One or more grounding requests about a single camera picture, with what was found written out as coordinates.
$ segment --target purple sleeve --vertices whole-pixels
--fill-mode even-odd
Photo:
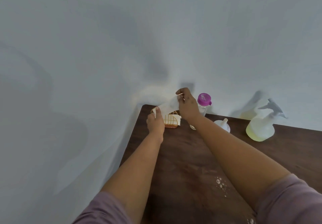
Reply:
[[[290,174],[260,197],[256,213],[259,224],[322,223],[322,195]]]
[[[122,204],[113,195],[99,192],[73,224],[132,224]]]

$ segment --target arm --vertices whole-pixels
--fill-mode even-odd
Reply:
[[[182,94],[178,97],[182,118],[196,128],[235,189],[255,209],[260,195],[290,172],[259,150],[203,117],[188,88],[182,88],[176,94]]]
[[[156,159],[163,141],[164,122],[158,107],[156,118],[154,114],[148,116],[147,126],[149,135],[101,190],[116,197],[134,223],[141,222]]]

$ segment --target purple bottle cap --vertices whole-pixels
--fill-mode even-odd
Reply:
[[[208,106],[208,105],[212,104],[211,96],[209,94],[207,94],[207,93],[199,94],[197,101],[201,106]]]

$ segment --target white plastic lid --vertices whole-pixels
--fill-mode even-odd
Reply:
[[[224,120],[216,120],[214,121],[215,124],[219,125],[222,129],[230,133],[230,126],[227,124],[228,119],[225,118]]]

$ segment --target dark brown table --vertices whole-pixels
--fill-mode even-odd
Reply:
[[[155,106],[141,109],[121,164],[148,135],[146,119]],[[231,134],[254,146],[322,193],[322,131],[274,125],[275,135],[251,140],[248,120],[228,118]],[[185,120],[164,132],[143,223],[249,223],[253,211],[234,189],[198,132]]]

